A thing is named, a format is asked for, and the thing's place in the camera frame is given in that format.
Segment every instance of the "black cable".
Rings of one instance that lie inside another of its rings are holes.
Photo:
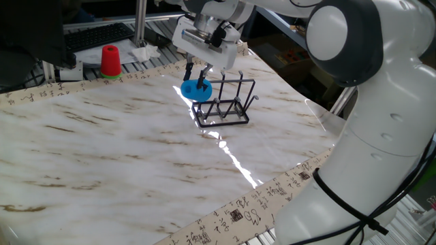
[[[301,5],[294,3],[294,1],[292,1],[292,0],[290,0],[290,1],[291,1],[292,5],[294,5],[296,7],[315,7],[318,5],[318,3],[316,3],[316,4],[312,4],[312,5],[301,6]]]
[[[430,157],[426,158],[426,155],[428,154],[429,149],[431,147],[432,141],[433,140],[431,140],[427,144],[427,147],[422,153],[421,159],[418,165],[416,166],[416,168],[406,177],[406,179],[404,179],[403,183],[395,191],[395,193],[392,194],[388,200],[383,202],[373,213],[371,213],[369,217],[375,218],[380,214],[383,214],[384,212],[388,211],[396,203],[402,200],[402,198],[404,198],[404,196],[406,196],[408,192],[410,192],[410,190],[418,183],[421,177],[425,174],[426,169],[430,166],[429,163],[431,163],[431,161],[436,157],[436,148],[435,148],[432,151]],[[350,245],[361,230],[363,230],[363,227],[359,227],[359,229],[355,230],[355,232],[352,234],[351,237],[349,237],[345,245]]]
[[[362,238],[360,239],[359,245],[363,245],[363,241],[365,240],[365,232],[362,230]]]
[[[394,194],[392,194],[373,213],[371,213],[369,215],[370,218],[375,218],[375,217],[379,216],[380,214],[384,213],[385,211],[389,210],[392,206],[394,206],[396,203],[398,203],[400,200],[402,200],[402,198],[404,198],[404,196],[406,196],[408,194],[408,192],[410,192],[410,190],[418,183],[418,181],[421,179],[421,177],[425,174],[425,171],[430,166],[431,161],[436,157],[436,147],[435,147],[435,149],[432,151],[431,155],[426,158],[426,156],[429,152],[429,149],[431,147],[432,141],[433,140],[431,140],[427,144],[416,168],[404,179],[404,181],[400,184],[400,186],[394,192]],[[354,223],[353,225],[349,225],[349,226],[342,228],[338,231],[334,231],[334,232],[326,234],[326,235],[321,235],[321,236],[316,237],[316,238],[311,238],[311,239],[304,240],[301,242],[293,243],[291,245],[305,245],[305,244],[310,244],[312,242],[318,242],[321,240],[332,238],[332,237],[337,236],[337,235],[341,235],[342,233],[345,233],[347,231],[351,231],[352,229],[359,227],[357,230],[355,230],[353,235],[348,239],[348,241],[346,243],[346,244],[351,244],[351,242],[354,241],[354,238],[356,238],[356,236],[360,232],[362,232],[362,237],[363,237],[363,235],[364,235],[363,227],[365,225],[366,224],[364,224],[362,221],[359,221],[357,223]]]
[[[228,25],[226,25],[223,29],[226,29],[227,27],[231,26],[232,23],[229,23]]]

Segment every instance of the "cardboard box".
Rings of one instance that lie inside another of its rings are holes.
[[[283,34],[251,39],[248,41],[248,45],[291,86],[297,86],[303,82],[315,65],[311,59],[304,59],[290,64],[285,62],[281,58],[283,53],[288,53],[290,50],[292,52],[305,52],[305,49],[294,44],[290,38]]]

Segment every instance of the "table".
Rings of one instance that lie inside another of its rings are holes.
[[[32,244],[154,244],[336,142],[344,121],[257,56],[238,70],[260,97],[243,126],[197,128],[183,71],[2,109],[0,220]]]

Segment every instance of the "metal frame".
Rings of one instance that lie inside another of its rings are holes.
[[[55,67],[52,64],[42,61],[42,69],[47,83],[56,82]]]
[[[298,45],[307,50],[306,39],[302,35],[298,34],[295,30],[291,30],[291,25],[286,22],[282,17],[273,11],[265,10],[262,7],[257,7],[256,10],[259,14],[263,15],[273,25],[275,25],[280,31],[286,34],[290,39],[294,40]]]
[[[330,112],[338,116],[343,111],[343,108],[345,108],[345,106],[348,104],[348,101],[352,98],[354,92],[356,91],[357,87],[345,88],[339,98],[336,100],[336,103],[334,103]]]
[[[200,127],[219,127],[219,126],[241,125],[241,124],[247,124],[250,121],[250,118],[247,115],[247,110],[249,109],[249,107],[254,99],[256,99],[256,100],[259,99],[259,97],[257,95],[252,96],[252,98],[250,99],[250,96],[253,92],[253,88],[254,88],[256,82],[253,79],[244,80],[243,79],[244,74],[241,71],[239,71],[239,74],[240,74],[240,80],[226,80],[224,72],[221,72],[221,75],[223,76],[222,80],[210,81],[211,84],[221,84],[220,89],[219,89],[218,98],[215,98],[212,101],[192,103],[191,109],[192,109],[192,112],[197,120],[198,126],[200,126]],[[248,96],[245,99],[244,106],[242,105],[241,100],[239,98],[240,87],[241,87],[243,82],[252,82]],[[221,100],[221,96],[223,93],[223,88],[224,88],[225,83],[238,83],[238,90],[236,92],[236,96],[234,99]],[[220,106],[224,103],[230,104],[230,106],[225,111],[221,110],[221,108],[220,108]],[[209,105],[207,113],[204,113],[202,111],[202,105]],[[212,109],[215,107],[215,105],[216,105],[217,112],[212,112]],[[209,116],[219,116],[220,119],[223,120],[228,115],[232,115],[232,114],[237,115],[239,118],[243,118],[243,120],[223,122],[223,123],[216,122],[213,124],[204,124],[203,123],[205,120],[207,120],[207,118]]]
[[[134,43],[137,47],[145,47],[144,28],[147,0],[136,0],[136,21]]]

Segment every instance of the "black wire rack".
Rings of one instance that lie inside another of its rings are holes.
[[[221,72],[221,75],[223,76],[222,80],[210,81],[211,84],[221,84],[218,98],[214,98],[211,101],[192,103],[191,109],[200,127],[207,128],[207,127],[220,127],[220,126],[230,126],[230,125],[242,125],[242,124],[247,124],[250,121],[250,118],[247,115],[247,110],[249,109],[254,99],[256,100],[259,99],[257,95],[251,96],[256,82],[253,79],[246,79],[246,80],[243,79],[244,74],[241,71],[239,71],[239,74],[240,74],[239,80],[226,80],[225,73]],[[228,84],[237,83],[238,90],[236,92],[235,98],[221,100],[224,84],[226,83]],[[251,88],[247,98],[245,99],[245,103],[241,101],[239,97],[240,88],[243,83],[251,83]],[[207,112],[204,113],[202,108],[207,108]],[[228,120],[229,115],[236,115],[237,119]],[[206,123],[206,120],[211,116],[217,116],[218,122],[214,120],[214,123]]]

